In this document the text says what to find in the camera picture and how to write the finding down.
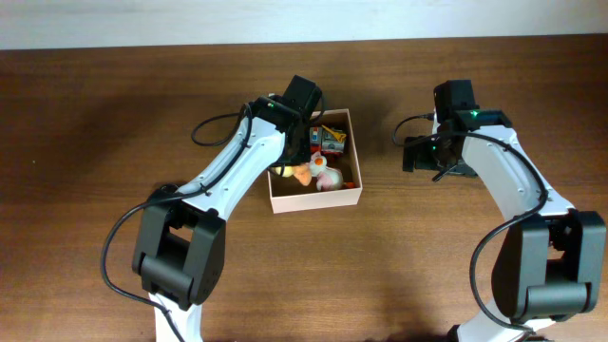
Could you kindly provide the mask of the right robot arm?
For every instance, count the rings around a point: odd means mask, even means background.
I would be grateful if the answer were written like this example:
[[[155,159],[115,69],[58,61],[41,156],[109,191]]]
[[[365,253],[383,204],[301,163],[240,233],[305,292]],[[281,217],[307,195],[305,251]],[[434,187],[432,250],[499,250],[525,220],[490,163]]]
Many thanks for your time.
[[[433,90],[427,136],[408,137],[403,169],[478,177],[504,222],[488,232],[469,261],[480,311],[453,326],[447,340],[531,341],[539,330],[593,311],[599,300],[607,228],[595,211],[562,197],[525,154],[500,109],[482,109],[469,80]]]

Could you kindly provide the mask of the yellow plush duck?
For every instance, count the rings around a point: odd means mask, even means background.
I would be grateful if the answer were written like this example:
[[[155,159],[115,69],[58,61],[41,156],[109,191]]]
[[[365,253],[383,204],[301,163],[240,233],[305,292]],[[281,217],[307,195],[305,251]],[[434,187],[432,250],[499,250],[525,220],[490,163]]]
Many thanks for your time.
[[[313,178],[312,171],[307,163],[293,166],[271,167],[270,172],[282,178],[293,177],[303,186],[308,186]]]

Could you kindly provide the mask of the red grey toy truck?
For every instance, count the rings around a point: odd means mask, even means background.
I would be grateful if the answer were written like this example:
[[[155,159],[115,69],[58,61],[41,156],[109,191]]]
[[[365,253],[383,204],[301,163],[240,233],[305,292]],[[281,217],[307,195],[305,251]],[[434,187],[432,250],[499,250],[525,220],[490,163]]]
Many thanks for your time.
[[[337,128],[326,125],[313,126],[309,130],[310,149],[312,153],[319,152],[322,155],[341,156],[346,149],[348,135]]]

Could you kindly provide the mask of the pink hat rubber duck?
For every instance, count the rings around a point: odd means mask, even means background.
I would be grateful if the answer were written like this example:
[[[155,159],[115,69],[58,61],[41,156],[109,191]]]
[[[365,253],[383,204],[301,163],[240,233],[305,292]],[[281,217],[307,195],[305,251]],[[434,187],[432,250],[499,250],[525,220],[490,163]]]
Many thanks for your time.
[[[315,187],[320,192],[342,189],[353,189],[353,182],[346,182],[340,170],[328,166],[327,159],[319,152],[311,156],[309,162],[311,174],[316,178]]]

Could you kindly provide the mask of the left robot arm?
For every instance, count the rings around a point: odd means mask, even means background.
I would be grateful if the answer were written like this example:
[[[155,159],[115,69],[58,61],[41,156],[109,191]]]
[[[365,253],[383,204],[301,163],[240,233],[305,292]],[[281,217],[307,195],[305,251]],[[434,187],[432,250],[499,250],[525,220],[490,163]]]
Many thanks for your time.
[[[157,340],[201,339],[202,304],[223,270],[227,220],[262,172],[309,161],[311,117],[322,100],[314,82],[294,76],[283,94],[243,106],[236,133],[204,171],[149,197],[132,269],[155,306]]]

